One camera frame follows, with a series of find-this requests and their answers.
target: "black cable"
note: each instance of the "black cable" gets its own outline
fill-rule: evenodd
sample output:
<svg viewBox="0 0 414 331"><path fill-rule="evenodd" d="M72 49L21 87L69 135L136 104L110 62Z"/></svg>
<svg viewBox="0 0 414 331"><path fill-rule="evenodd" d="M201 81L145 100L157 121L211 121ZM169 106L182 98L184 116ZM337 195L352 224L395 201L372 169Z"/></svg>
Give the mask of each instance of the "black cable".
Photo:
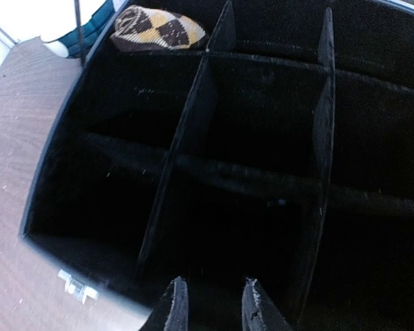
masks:
<svg viewBox="0 0 414 331"><path fill-rule="evenodd" d="M83 38L83 28L81 27L81 14L80 14L80 1L75 0L75 22L77 23L77 32L78 32L78 44L80 47L80 62L81 66L84 67L86 63L86 56L84 54L84 38Z"/></svg>

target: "wooden table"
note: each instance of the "wooden table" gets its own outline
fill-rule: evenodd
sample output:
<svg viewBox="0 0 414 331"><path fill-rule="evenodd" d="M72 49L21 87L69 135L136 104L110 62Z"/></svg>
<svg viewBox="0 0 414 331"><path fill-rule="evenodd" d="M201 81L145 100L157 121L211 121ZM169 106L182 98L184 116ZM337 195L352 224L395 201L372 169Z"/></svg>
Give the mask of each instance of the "wooden table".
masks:
<svg viewBox="0 0 414 331"><path fill-rule="evenodd" d="M0 68L0 330L137 330L145 321L110 295L82 305L64 292L59 268L18 237L41 150L79 71L39 39L15 46Z"/></svg>

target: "storage organizer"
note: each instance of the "storage organizer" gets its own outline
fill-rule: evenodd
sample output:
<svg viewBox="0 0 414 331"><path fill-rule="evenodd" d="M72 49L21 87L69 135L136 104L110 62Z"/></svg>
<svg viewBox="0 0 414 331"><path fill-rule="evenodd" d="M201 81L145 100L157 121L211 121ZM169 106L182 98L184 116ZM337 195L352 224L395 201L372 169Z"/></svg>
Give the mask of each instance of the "storage organizer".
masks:
<svg viewBox="0 0 414 331"><path fill-rule="evenodd" d="M112 19L46 143L26 240L150 307L181 275L211 330L240 328L246 277L295 327L414 330L414 13L131 2L208 45L121 53Z"/></svg>

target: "wooden surface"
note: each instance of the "wooden surface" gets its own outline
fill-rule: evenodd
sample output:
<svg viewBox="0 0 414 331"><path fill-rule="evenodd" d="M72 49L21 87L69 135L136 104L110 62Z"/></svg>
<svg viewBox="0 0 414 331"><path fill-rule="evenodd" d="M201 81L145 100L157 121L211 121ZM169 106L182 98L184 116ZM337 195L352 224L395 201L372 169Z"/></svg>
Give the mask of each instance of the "wooden surface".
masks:
<svg viewBox="0 0 414 331"><path fill-rule="evenodd" d="M58 267L17 236L41 149L79 71L39 39L14 47L0 69L0 330L137 330L145 319L104 294L82 305L64 292Z"/></svg>

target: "metal latch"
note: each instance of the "metal latch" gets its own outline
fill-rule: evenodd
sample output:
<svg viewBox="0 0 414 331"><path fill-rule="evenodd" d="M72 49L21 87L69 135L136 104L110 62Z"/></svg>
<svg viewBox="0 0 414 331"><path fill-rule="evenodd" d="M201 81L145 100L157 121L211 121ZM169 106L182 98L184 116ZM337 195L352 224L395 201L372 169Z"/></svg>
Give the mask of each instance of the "metal latch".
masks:
<svg viewBox="0 0 414 331"><path fill-rule="evenodd" d="M87 297L94 300L98 299L98 291L73 279L66 271L58 271L58 277L66 282L64 292L73 295L76 300L81 301L83 304L86 302Z"/></svg>

